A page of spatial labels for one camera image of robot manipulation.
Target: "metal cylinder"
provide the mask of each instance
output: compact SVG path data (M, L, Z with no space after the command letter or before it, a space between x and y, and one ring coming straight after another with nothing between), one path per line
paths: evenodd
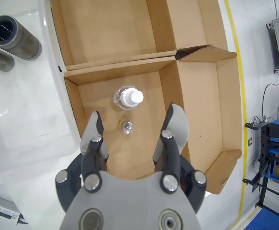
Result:
M42 45L26 28L11 16L0 16L0 48L24 60L34 60Z
M0 50L0 71L8 72L14 67L14 65L14 58Z

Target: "metal bolt head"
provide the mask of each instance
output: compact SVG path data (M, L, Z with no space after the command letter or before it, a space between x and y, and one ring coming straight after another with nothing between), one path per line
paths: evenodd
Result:
M68 179L68 172L66 170L61 170L59 173L57 173L55 180L57 183L61 184L65 182Z
M97 134L95 137L91 139L93 142L99 142L102 139L101 134Z
M87 191L93 191L98 187L99 183L99 176L97 174L91 174L85 179L84 186Z
M134 125L132 122L127 121L122 125L123 132L126 134L130 134L134 130Z
M196 171L194 173L194 178L201 185L206 183L206 176L201 171Z
M172 132L167 130L167 129L165 129L165 130L162 131L162 136L164 138L170 139L170 138L172 138Z
M163 178L163 185L165 189L170 192L174 192L178 188L178 182L173 175L165 175Z
M80 149L80 152L82 155L86 154L88 146L89 146L89 144L85 144L84 146L82 146L82 148Z

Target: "cardboard divider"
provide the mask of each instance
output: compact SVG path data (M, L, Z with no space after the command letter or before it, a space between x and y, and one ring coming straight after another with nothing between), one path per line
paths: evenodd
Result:
M96 67L96 66L104 66L104 65L115 64L120 62L130 62L130 61L145 60L145 59L152 59L158 57L169 57L169 56L174 56L175 54L176 54L176 50L172 50L172 51L166 51L166 52L160 52L154 54L143 54L143 55L137 55L131 57L118 57L115 59L99 60L95 62L87 62L78 65L66 66L66 70L71 71L76 69L85 69L85 68Z
M162 67L175 60L174 57L163 57L139 60L134 62L123 62L105 66L97 66L65 72L67 79L76 84L85 84L93 81L104 81L122 76L138 73L159 71Z

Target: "plastic bottle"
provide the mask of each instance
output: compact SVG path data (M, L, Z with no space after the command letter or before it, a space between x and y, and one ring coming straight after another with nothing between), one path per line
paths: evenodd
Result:
M143 101L143 93L133 86L123 86L115 92L112 100L121 109L132 110Z

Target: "yellow floor line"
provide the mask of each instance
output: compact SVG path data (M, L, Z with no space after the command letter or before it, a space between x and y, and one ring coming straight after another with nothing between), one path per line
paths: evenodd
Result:
M234 37L234 45L237 52L237 63L238 63L238 71L239 71L239 80L240 80L240 90L241 90L241 96L242 96L242 109L243 109L243 123L245 124L247 122L247 111L246 111L246 99L245 99L245 88L244 88L244 78L243 78L243 69L242 69L242 62L241 62L241 56L240 56L240 50L237 40L237 35L235 31L234 21L232 19L232 13L230 11L230 6L228 0L225 0L226 9L228 12L229 20L230 20L230 26L232 28L232 34ZM247 129L244 128L244 151L243 151L243 178L246 177L246 168L247 168ZM240 198L240 204L239 204L239 211L238 211L238 217L236 223L230 228L235 227L235 225L239 222L242 212L242 205L243 205L243 198L244 198L244 190L245 190L245 184L242 183L241 188L241 198Z
M243 230L243 225L255 214L256 211L258 211L259 207L256 207L255 210L252 212L250 216L237 228L237 230Z

